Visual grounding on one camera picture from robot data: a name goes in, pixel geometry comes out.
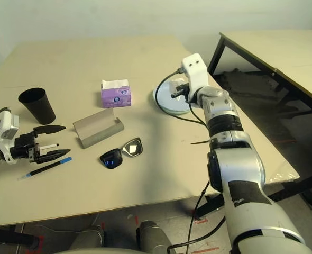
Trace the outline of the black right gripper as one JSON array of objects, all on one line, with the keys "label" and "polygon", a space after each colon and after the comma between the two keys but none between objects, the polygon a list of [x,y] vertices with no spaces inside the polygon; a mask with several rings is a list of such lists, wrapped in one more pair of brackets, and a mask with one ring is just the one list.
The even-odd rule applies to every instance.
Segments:
[{"label": "black right gripper", "polygon": [[190,102],[190,99],[189,99],[190,87],[188,83],[177,86],[176,90],[182,90],[182,91],[171,94],[172,98],[177,98],[183,95],[185,97],[185,101]]}]

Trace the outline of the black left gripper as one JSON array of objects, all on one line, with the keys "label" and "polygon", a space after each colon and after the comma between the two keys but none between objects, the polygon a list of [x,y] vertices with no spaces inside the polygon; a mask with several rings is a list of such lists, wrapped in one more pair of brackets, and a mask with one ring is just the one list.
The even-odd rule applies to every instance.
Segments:
[{"label": "black left gripper", "polygon": [[58,149],[49,151],[45,155],[40,155],[39,144],[35,138],[39,134],[52,134],[66,129],[65,126],[60,125],[45,125],[33,128],[33,132],[21,134],[15,138],[14,146],[10,148],[10,153],[13,159],[28,159],[30,162],[45,163],[56,160],[68,152],[70,149]]}]

